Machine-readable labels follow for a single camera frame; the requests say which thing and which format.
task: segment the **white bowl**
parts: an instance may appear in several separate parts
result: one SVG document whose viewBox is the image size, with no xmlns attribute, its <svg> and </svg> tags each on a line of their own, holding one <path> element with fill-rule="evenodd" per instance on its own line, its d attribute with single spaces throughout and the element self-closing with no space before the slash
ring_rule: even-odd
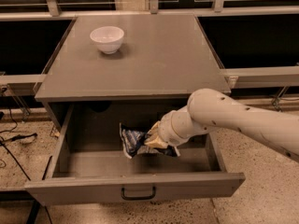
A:
<svg viewBox="0 0 299 224">
<path fill-rule="evenodd" d="M 115 53 L 122 44 L 124 31 L 116 26 L 103 26 L 91 32 L 91 40 L 105 54 Z"/>
</svg>

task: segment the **drawer front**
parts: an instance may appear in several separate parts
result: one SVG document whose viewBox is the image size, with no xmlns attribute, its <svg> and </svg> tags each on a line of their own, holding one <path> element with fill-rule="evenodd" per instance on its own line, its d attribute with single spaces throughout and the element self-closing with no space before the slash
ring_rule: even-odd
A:
<svg viewBox="0 0 299 224">
<path fill-rule="evenodd" d="M 42 205 L 161 201 L 230 197 L 243 174 L 140 175 L 121 178 L 56 178 L 28 182 L 26 190 Z"/>
</svg>

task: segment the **cabinet top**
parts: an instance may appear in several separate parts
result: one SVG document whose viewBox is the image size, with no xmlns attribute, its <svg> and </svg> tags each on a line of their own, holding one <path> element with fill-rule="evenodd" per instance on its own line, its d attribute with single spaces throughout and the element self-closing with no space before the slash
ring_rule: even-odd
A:
<svg viewBox="0 0 299 224">
<path fill-rule="evenodd" d="M 106 55 L 92 30 L 118 26 L 121 48 Z M 36 94 L 37 101 L 92 101 L 188 97 L 211 88 L 229 92 L 193 15 L 78 17 Z"/>
</svg>

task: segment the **drawer handle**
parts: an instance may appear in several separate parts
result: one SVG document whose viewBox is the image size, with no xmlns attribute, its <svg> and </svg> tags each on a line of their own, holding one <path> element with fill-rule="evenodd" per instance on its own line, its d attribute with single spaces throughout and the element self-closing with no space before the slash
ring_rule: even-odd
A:
<svg viewBox="0 0 299 224">
<path fill-rule="evenodd" d="M 152 187 L 152 193 L 150 196 L 144 196 L 144 197 L 128 197 L 124 194 L 124 188 L 121 189 L 121 197 L 125 201 L 137 201 L 137 200 L 149 200 L 156 196 L 156 188 Z"/>
</svg>

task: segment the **open drawer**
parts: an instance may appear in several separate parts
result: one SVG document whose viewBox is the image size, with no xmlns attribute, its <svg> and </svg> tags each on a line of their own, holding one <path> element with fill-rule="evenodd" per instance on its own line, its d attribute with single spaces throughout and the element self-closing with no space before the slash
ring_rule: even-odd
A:
<svg viewBox="0 0 299 224">
<path fill-rule="evenodd" d="M 245 177 L 229 174 L 213 133 L 179 147 L 180 157 L 123 154 L 120 122 L 148 130 L 182 100 L 74 103 L 48 177 L 25 188 L 42 205 L 229 197 Z"/>
</svg>

